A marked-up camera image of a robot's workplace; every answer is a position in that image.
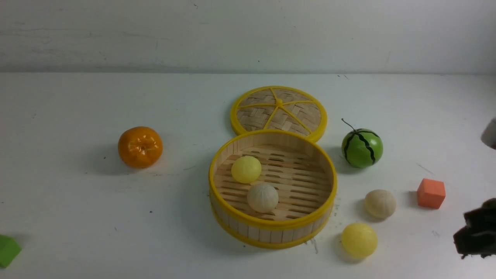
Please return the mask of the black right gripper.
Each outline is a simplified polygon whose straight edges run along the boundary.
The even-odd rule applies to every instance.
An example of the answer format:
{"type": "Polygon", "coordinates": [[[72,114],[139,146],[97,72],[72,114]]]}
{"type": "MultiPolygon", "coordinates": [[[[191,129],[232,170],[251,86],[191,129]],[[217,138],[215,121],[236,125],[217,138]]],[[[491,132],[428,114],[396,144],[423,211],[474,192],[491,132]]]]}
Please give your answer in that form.
{"type": "Polygon", "coordinates": [[[496,255],[496,199],[484,201],[480,208],[463,214],[465,226],[453,235],[457,253],[486,258],[496,255]]]}

